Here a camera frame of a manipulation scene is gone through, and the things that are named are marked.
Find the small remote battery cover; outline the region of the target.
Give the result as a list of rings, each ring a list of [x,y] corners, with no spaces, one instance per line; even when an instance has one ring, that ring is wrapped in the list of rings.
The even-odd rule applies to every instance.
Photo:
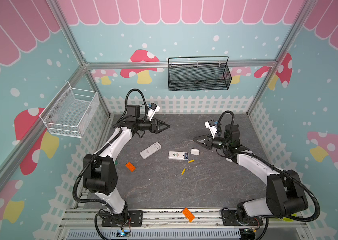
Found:
[[[200,150],[199,149],[191,149],[190,153],[195,156],[199,156]]]

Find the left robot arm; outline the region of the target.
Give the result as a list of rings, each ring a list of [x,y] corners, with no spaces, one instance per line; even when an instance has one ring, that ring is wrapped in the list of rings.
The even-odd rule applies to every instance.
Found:
[[[117,190],[118,174],[115,166],[117,157],[124,146],[134,135],[142,138],[146,131],[159,134],[169,125],[154,117],[159,106],[148,104],[143,99],[144,114],[140,105],[125,104],[125,110],[120,119],[114,124],[111,138],[94,154],[87,154],[83,158],[83,168],[74,186],[73,199],[77,203],[100,203],[106,207],[101,210],[98,218],[109,219],[120,227],[130,220],[127,202]]]

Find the small white remote control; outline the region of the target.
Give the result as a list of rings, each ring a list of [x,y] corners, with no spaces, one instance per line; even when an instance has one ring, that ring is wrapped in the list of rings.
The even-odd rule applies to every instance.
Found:
[[[184,153],[186,152],[176,152],[176,151],[169,151],[169,160],[185,160]]]

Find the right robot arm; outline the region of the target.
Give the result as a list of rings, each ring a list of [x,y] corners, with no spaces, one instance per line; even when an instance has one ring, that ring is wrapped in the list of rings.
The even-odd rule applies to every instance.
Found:
[[[223,112],[217,121],[205,122],[208,135],[195,137],[194,142],[207,150],[222,151],[219,156],[249,170],[266,185],[264,198],[241,202],[234,218],[247,225],[258,217],[291,219],[312,222],[318,219],[321,208],[318,199],[305,186],[294,170],[280,169],[255,155],[240,142],[239,126],[232,111]]]

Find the large white remote control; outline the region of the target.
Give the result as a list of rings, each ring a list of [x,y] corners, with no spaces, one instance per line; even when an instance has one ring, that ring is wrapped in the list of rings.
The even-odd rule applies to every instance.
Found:
[[[161,148],[162,148],[161,144],[156,142],[156,143],[152,144],[151,146],[149,146],[148,148],[146,148],[145,150],[141,151],[140,155],[145,160],[148,157],[155,154],[156,152],[158,152]]]

